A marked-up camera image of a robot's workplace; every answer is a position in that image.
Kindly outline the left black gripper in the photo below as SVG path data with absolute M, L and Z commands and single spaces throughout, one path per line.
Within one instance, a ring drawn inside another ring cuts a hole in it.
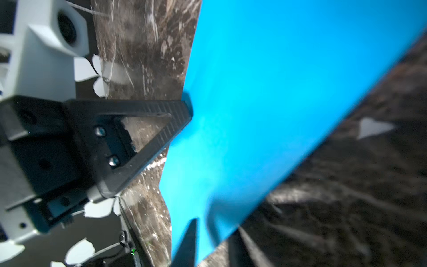
M 191 119 L 181 100 L 70 100 L 63 107 L 24 96 L 3 100 L 1 234 L 23 244 L 70 220 L 87 196 L 113 198 Z

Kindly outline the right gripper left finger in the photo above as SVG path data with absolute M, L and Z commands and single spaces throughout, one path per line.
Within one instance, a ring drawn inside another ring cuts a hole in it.
M 199 219 L 192 219 L 183 235 L 181 244 L 171 263 L 171 267 L 194 267 L 196 260 L 197 229 Z

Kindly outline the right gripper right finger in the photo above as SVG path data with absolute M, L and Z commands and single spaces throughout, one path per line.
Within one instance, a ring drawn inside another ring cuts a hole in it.
M 248 234 L 238 228 L 228 238 L 230 267 L 260 267 L 262 255 L 258 246 Z

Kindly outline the cyan paper sheet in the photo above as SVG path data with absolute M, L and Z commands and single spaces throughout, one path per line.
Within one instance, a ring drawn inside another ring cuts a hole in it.
M 425 1 L 203 1 L 160 181 L 172 259 L 228 238 L 425 31 Z

